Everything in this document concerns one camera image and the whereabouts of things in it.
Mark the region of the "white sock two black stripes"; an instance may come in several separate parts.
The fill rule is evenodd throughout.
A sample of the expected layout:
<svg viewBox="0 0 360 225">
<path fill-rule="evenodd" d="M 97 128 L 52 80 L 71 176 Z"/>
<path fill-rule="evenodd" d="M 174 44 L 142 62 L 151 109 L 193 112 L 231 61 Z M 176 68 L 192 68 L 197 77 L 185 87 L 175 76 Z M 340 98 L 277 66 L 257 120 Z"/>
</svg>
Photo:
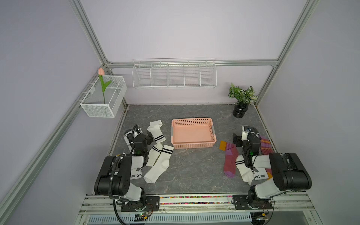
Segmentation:
<svg viewBox="0 0 360 225">
<path fill-rule="evenodd" d="M 163 147 L 162 152 L 156 160 L 154 166 L 143 177 L 146 183 L 155 183 L 160 175 L 167 170 L 173 150 L 173 146 L 165 145 Z"/>
</svg>

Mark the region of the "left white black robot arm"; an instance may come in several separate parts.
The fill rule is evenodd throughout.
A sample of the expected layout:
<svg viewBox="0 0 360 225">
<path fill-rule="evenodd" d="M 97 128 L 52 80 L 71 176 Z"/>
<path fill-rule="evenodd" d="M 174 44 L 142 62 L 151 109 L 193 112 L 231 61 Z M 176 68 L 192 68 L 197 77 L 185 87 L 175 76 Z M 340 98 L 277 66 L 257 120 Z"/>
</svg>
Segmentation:
<svg viewBox="0 0 360 225">
<path fill-rule="evenodd" d="M 131 183 L 132 171 L 142 169 L 149 160 L 149 148 L 154 138 L 150 132 L 145 134 L 139 125 L 134 125 L 125 140 L 130 153 L 107 156 L 104 159 L 94 185 L 98 196 L 106 196 L 122 203 L 146 205 L 145 191 Z"/>
</svg>

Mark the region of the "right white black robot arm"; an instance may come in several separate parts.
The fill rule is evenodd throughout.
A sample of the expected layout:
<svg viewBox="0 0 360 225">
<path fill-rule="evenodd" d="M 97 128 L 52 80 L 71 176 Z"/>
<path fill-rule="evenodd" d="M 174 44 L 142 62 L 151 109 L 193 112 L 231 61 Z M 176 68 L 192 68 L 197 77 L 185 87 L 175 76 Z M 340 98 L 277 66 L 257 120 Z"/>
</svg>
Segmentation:
<svg viewBox="0 0 360 225">
<path fill-rule="evenodd" d="M 301 160 L 295 153 L 263 153 L 262 139 L 254 127 L 243 126 L 242 135 L 233 134 L 232 143 L 241 147 L 241 155 L 235 165 L 242 179 L 252 181 L 264 180 L 250 187 L 247 202 L 270 200 L 289 191 L 304 191 L 312 187 L 312 180 Z"/>
</svg>

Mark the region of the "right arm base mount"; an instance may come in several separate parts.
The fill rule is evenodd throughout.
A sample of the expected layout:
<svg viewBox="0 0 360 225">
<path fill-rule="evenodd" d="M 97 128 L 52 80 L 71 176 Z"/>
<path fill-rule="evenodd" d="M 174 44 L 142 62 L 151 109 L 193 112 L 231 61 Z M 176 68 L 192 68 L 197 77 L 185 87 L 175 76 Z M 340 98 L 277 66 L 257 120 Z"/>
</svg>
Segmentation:
<svg viewBox="0 0 360 225">
<path fill-rule="evenodd" d="M 236 210 L 272 210 L 272 201 L 269 199 L 251 200 L 248 195 L 233 195 L 231 203 Z"/>
</svg>

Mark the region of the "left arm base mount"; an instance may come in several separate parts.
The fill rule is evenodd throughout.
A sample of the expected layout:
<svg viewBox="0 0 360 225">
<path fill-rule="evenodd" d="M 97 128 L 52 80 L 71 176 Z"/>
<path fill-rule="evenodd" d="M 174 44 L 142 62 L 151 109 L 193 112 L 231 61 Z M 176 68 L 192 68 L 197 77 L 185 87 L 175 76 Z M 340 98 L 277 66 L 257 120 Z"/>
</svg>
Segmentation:
<svg viewBox="0 0 360 225">
<path fill-rule="evenodd" d="M 146 196 L 141 197 L 137 202 L 123 203 L 121 212 L 158 212 L 159 207 L 159 196 Z"/>
</svg>

